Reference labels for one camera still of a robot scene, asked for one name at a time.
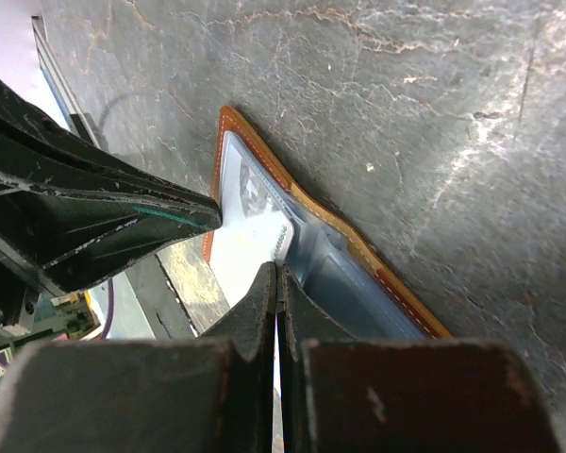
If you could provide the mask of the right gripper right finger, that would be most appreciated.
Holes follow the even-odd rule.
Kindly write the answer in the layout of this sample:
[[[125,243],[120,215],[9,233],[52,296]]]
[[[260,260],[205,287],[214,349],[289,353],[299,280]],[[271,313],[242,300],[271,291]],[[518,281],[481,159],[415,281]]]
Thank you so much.
[[[557,452],[538,386],[505,344],[360,340],[277,272],[289,452]]]

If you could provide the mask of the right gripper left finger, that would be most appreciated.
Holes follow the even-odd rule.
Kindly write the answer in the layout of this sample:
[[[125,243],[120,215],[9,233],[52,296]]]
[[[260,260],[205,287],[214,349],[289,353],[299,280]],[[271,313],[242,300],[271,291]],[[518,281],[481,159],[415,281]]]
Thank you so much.
[[[0,452],[268,452],[277,270],[197,338],[55,341],[0,381]]]

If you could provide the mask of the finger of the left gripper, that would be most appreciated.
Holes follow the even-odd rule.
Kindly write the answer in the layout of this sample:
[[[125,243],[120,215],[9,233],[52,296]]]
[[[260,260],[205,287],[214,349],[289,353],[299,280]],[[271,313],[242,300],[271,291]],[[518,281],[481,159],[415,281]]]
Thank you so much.
[[[221,223],[213,199],[116,159],[0,80],[0,263],[24,284],[88,289]]]

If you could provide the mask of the brown leather card holder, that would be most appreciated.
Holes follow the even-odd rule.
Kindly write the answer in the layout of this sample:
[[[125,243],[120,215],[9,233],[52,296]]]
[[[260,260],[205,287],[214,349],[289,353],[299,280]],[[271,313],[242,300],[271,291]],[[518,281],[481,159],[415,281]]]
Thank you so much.
[[[294,226],[285,260],[300,288],[351,334],[362,338],[448,339],[450,331],[377,256],[360,234],[300,187],[243,115],[220,109],[211,188],[219,201],[225,133],[238,135],[277,184]],[[209,265],[213,233],[203,242]]]

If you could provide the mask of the silver credit card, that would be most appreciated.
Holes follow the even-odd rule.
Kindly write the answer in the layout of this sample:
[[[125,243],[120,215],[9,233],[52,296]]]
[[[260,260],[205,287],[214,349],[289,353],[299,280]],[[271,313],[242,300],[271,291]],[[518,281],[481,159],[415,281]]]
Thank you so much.
[[[223,225],[213,233],[209,265],[226,302],[234,306],[262,263],[285,260],[294,226],[276,181],[232,132],[225,133],[219,182]]]

